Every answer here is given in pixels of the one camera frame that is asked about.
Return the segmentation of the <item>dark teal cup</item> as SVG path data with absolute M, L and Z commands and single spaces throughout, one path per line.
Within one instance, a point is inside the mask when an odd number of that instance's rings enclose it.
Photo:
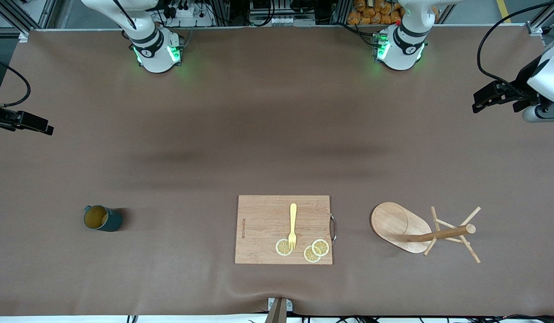
M 102 205 L 88 205 L 84 208 L 84 225 L 92 230 L 114 232 L 123 222 L 121 213 Z

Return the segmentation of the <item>wooden mug tree rack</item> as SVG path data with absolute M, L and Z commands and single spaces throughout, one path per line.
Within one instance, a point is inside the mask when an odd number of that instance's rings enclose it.
M 432 206 L 434 229 L 431 229 L 427 221 L 402 205 L 384 202 L 372 210 L 370 223 L 377 236 L 402 251 L 427 256 L 437 241 L 445 240 L 464 245 L 474 261 L 480 264 L 480 258 L 467 239 L 476 232 L 471 220 L 480 210 L 476 207 L 460 225 L 455 226 L 438 218 Z

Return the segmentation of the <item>orange snack bag pile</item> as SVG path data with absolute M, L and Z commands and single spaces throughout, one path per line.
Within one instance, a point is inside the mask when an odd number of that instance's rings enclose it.
M 437 6 L 449 5 L 449 0 L 353 0 L 353 10 L 347 16 L 349 25 L 396 24 L 430 29 L 436 22 Z

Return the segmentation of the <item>brown table cover sheet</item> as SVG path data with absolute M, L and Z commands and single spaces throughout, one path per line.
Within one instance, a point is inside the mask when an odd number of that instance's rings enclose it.
M 435 27 L 394 72 L 342 27 L 193 32 L 154 75 L 119 31 L 35 31 L 12 66 L 53 135 L 0 129 L 0 316 L 554 315 L 554 123 L 471 109 L 485 26 Z M 239 196 L 329 196 L 332 265 L 236 264 Z M 394 202 L 467 248 L 377 236 Z M 123 217 L 114 232 L 84 208 Z

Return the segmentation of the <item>white power strip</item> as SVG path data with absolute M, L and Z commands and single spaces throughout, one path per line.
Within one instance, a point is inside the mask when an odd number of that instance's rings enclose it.
M 160 15 L 166 27 L 212 27 L 217 26 L 213 8 L 204 0 L 163 0 Z

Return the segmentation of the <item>yellow plastic fork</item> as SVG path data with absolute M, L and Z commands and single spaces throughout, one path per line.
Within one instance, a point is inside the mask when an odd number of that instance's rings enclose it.
M 289 219 L 290 219 L 290 230 L 288 235 L 288 247 L 292 252 L 297 245 L 297 233 L 295 231 L 297 224 L 297 204 L 293 203 L 289 206 Z

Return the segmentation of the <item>wooden cutting board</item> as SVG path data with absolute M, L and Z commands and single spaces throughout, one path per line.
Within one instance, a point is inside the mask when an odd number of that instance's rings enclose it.
M 289 206 L 297 204 L 297 245 L 288 256 L 275 251 L 279 239 L 288 238 Z M 332 265 L 334 222 L 329 196 L 239 196 L 236 212 L 236 264 Z M 313 241 L 324 239 L 330 251 L 316 263 L 304 259 L 303 252 Z

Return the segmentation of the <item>aluminium frame profile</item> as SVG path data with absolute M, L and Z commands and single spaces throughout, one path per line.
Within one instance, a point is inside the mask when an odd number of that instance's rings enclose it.
M 531 36 L 547 35 L 554 28 L 554 0 L 532 11 L 535 14 L 526 22 L 528 33 Z
M 0 37 L 27 36 L 49 26 L 59 0 L 0 0 Z

